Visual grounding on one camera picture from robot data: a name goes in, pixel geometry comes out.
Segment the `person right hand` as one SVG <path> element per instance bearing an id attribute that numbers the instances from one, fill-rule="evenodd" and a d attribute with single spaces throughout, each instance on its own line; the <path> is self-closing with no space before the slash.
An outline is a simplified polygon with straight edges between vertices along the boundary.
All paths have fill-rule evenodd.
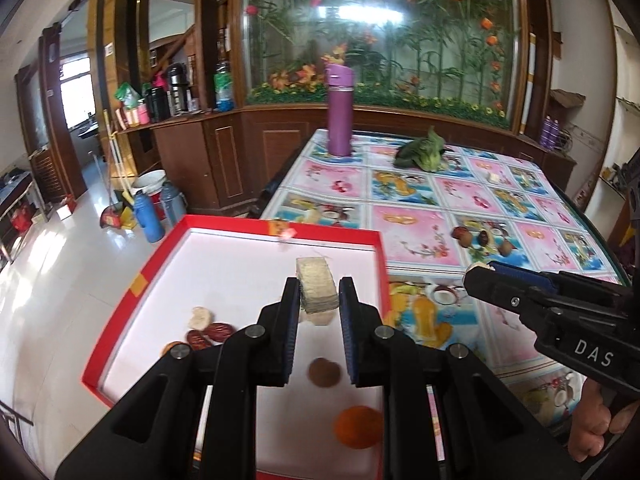
<path id="1" fill-rule="evenodd" d="M 634 402 L 612 415 L 604 404 L 601 385 L 587 378 L 582 385 L 582 397 L 574 409 L 568 452 L 581 463 L 588 457 L 597 456 L 604 448 L 606 434 L 623 434 L 639 403 Z"/>

